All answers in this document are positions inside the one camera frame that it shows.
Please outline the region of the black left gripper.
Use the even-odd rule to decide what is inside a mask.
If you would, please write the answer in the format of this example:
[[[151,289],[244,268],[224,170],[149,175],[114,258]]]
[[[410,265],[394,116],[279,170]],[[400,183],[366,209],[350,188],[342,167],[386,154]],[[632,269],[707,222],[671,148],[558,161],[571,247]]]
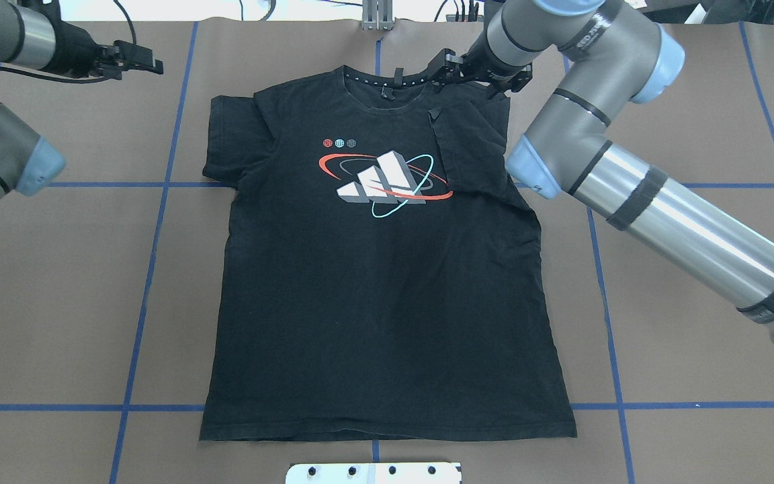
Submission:
[[[58,29],[58,74],[68,79],[122,79],[122,71],[164,74],[164,64],[153,50],[125,40],[110,45],[95,42],[90,34],[73,24]]]

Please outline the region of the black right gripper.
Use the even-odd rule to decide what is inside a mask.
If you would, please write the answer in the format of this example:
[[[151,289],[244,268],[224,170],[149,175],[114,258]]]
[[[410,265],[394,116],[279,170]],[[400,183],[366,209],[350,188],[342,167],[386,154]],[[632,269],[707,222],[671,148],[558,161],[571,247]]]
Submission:
[[[449,48],[441,49],[426,68],[426,80],[436,89],[477,82],[488,85],[489,95],[517,93],[532,79],[532,64],[522,67],[505,64],[486,44],[473,44],[462,55]]]

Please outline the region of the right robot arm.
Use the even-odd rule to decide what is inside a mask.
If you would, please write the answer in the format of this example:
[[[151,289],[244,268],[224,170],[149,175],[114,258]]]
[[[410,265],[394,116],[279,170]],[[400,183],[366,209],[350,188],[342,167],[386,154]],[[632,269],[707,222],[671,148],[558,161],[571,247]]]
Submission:
[[[462,55],[443,49],[434,85],[478,81],[517,92],[555,46],[571,68],[506,158],[509,175],[551,199],[566,192],[709,289],[774,344],[774,242],[606,137],[628,102],[672,85],[685,52],[624,1],[498,1]]]

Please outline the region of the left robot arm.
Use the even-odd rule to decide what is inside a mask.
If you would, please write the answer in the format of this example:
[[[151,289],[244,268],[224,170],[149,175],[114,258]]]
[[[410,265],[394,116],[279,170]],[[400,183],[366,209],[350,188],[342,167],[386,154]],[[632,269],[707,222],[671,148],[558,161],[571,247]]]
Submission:
[[[126,25],[123,40],[101,41],[67,19],[59,1],[0,1],[0,83],[28,81],[22,95],[41,95],[51,108],[53,85],[90,86],[119,81],[129,71],[163,74],[159,56],[139,39],[132,16],[114,2]],[[0,201],[11,194],[37,195],[58,180],[67,158],[45,132],[0,96]]]

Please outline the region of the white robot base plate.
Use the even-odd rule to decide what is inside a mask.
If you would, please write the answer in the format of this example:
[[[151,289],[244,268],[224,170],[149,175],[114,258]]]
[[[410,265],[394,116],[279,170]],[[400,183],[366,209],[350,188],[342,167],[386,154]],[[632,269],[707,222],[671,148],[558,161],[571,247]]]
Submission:
[[[454,462],[300,463],[286,472],[286,483],[463,483]]]

